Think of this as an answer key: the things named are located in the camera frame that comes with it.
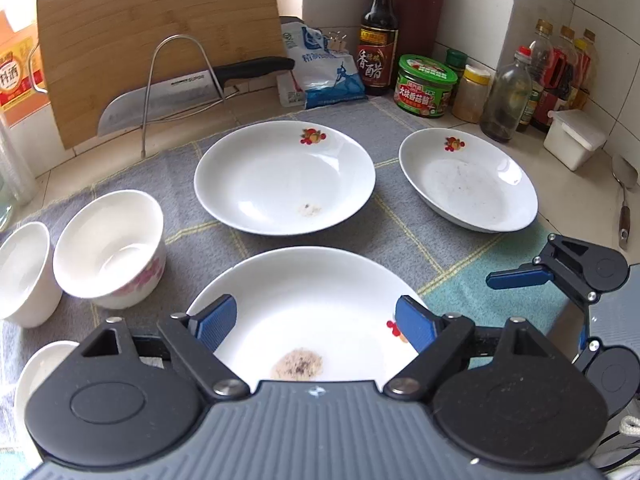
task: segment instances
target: metal screw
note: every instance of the metal screw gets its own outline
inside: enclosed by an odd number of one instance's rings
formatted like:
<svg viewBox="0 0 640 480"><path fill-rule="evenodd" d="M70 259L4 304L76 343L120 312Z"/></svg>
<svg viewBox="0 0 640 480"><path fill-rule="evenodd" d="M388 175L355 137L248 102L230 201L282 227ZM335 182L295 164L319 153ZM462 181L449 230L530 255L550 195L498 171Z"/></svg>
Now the metal screw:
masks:
<svg viewBox="0 0 640 480"><path fill-rule="evenodd" d="M389 381L389 389L395 394L411 395L420 389L420 383L411 377L396 377Z"/></svg>
<svg viewBox="0 0 640 480"><path fill-rule="evenodd" d="M213 385L213 391L223 397L239 397L246 393L246 384L240 379L224 379Z"/></svg>

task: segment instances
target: plaid cloth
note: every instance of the plaid cloth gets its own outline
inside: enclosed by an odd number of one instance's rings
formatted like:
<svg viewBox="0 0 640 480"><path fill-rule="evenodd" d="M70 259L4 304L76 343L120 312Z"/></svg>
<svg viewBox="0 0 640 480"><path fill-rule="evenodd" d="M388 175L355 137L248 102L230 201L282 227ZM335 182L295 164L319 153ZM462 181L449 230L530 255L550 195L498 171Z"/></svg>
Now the plaid cloth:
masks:
<svg viewBox="0 0 640 480"><path fill-rule="evenodd" d="M196 199L193 174L202 154L227 134L223 132L151 156L22 223L43 222L56 244L73 215L98 196L118 189L140 189L155 197L165 218L166 270L156 290L124 314L129 326L149 331L154 331L159 317L185 311L217 275L253 254L284 246L322 245L382 264L421 294L438 314L458 311L480 325L494 326L518 314L548 332L564 305L555 287L544 285L539 294L529 294L517 290L497 293L484 286L489 270L517 266L538 254L546 231L536 222L507 235L460 228L434 213L402 174L398 164L402 140L437 123L403 112L387 97L303 110L278 119L335 128L369 152L376 167L376 188L352 218L319 233L287 238L243 233L213 219ZM49 342L82 340L111 315L87 300L63 294L58 309L41 327L22 330L0 322L0 449L6 453L4 458L0 454L0 478L18 478L25 471L20 455L14 454L19 444L12 415L15 383L25 362Z"/></svg>

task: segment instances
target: white rope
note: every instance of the white rope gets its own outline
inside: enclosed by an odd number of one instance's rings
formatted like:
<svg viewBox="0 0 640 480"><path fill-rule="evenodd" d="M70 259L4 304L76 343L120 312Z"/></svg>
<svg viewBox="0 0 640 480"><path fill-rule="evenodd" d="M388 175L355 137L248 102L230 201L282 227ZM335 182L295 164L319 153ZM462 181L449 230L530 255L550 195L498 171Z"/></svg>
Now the white rope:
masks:
<svg viewBox="0 0 640 480"><path fill-rule="evenodd" d="M620 420L620 433L629 436L640 436L640 418L627 415Z"/></svg>

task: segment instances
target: white plate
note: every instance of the white plate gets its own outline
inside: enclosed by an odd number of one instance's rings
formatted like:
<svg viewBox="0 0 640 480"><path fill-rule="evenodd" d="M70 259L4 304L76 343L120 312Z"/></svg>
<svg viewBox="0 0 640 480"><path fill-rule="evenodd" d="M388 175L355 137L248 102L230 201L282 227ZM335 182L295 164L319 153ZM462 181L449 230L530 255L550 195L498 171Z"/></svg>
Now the white plate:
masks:
<svg viewBox="0 0 640 480"><path fill-rule="evenodd" d="M326 247L258 254L220 274L187 314L222 294L236 298L238 320L215 355L252 390L298 348L322 358L318 381L373 379L379 388L417 355L387 322L400 296L420 298L385 267L357 254Z"/></svg>
<svg viewBox="0 0 640 480"><path fill-rule="evenodd" d="M454 224L503 233L536 218L538 197L524 170L491 143L448 128L428 128L400 145L400 166L424 201Z"/></svg>
<svg viewBox="0 0 640 480"><path fill-rule="evenodd" d="M75 341L54 341L43 346L24 365L16 384L14 397L15 429L21 451L24 453L27 464L33 469L40 465L42 459L29 436L27 427L24 425L24 409L31 394L77 346L78 343Z"/></svg>
<svg viewBox="0 0 640 480"><path fill-rule="evenodd" d="M309 134L310 128L320 134ZM194 187L203 208L221 222L248 233L289 236L346 220L369 199L375 181L370 156L345 134L272 121L216 142L196 168Z"/></svg>

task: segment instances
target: green lid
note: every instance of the green lid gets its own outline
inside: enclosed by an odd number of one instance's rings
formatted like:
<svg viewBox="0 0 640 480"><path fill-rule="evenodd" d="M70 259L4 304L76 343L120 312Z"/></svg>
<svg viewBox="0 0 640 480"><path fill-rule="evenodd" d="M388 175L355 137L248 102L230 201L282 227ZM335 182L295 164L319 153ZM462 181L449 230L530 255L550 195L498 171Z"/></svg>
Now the green lid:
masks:
<svg viewBox="0 0 640 480"><path fill-rule="evenodd" d="M464 52L460 52L455 48L448 48L447 59L445 59L444 62L448 65L455 66L464 70L466 65L466 58L468 58L468 56Z"/></svg>
<svg viewBox="0 0 640 480"><path fill-rule="evenodd" d="M399 65L414 77L426 79L432 83L454 84L458 81L458 76L452 69L428 57L404 54L400 57Z"/></svg>

